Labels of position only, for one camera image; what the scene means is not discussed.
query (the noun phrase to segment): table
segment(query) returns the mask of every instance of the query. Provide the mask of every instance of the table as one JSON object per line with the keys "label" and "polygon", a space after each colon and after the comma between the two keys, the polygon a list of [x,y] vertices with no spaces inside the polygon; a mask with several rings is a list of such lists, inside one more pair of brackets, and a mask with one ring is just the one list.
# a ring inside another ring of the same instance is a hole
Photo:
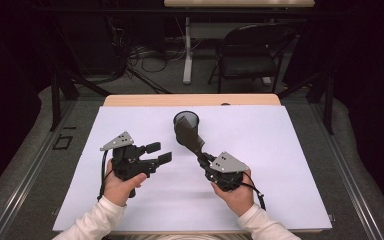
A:
{"label": "table", "polygon": [[[314,6],[314,0],[165,0],[164,5],[166,7],[174,8],[308,8]],[[207,38],[223,38],[230,30],[234,27],[239,27],[235,24],[220,24],[211,23],[205,28],[216,30],[216,35],[207,35]],[[192,24],[190,17],[186,17],[185,23],[185,38],[186,38],[186,59],[185,59],[185,70],[183,74],[183,83],[191,83],[192,74],[192,52],[191,52],[191,38],[202,37],[199,33],[192,33]]]}
{"label": "table", "polygon": [[[291,231],[322,231],[332,227],[292,123],[276,95],[173,94],[107,97],[95,119],[54,231],[66,229],[96,202],[102,159],[98,149],[127,130],[138,146],[158,139],[161,150],[156,155],[172,151],[173,160],[160,166],[137,190],[125,212],[129,221],[122,221],[115,232],[243,232],[236,225],[236,216],[212,192],[196,157],[175,140],[172,119],[183,110],[192,110],[200,116],[199,134],[207,141],[204,151],[217,155],[226,148],[235,157],[244,153],[240,158],[248,159],[247,165],[255,170],[253,178],[257,187],[267,183],[260,191],[266,194],[266,206],[275,219]],[[270,131],[277,131],[277,136]],[[243,147],[252,149],[244,151]]]}

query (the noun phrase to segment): black chair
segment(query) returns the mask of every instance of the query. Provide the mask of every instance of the black chair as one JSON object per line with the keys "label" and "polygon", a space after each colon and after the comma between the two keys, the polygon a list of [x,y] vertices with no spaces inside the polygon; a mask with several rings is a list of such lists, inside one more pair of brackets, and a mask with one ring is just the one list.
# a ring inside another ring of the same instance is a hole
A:
{"label": "black chair", "polygon": [[261,78],[262,81],[263,77],[274,77],[274,93],[284,50],[296,36],[294,28],[284,23],[253,24],[232,30],[216,49],[217,63],[208,84],[218,68],[218,93],[222,79]]}

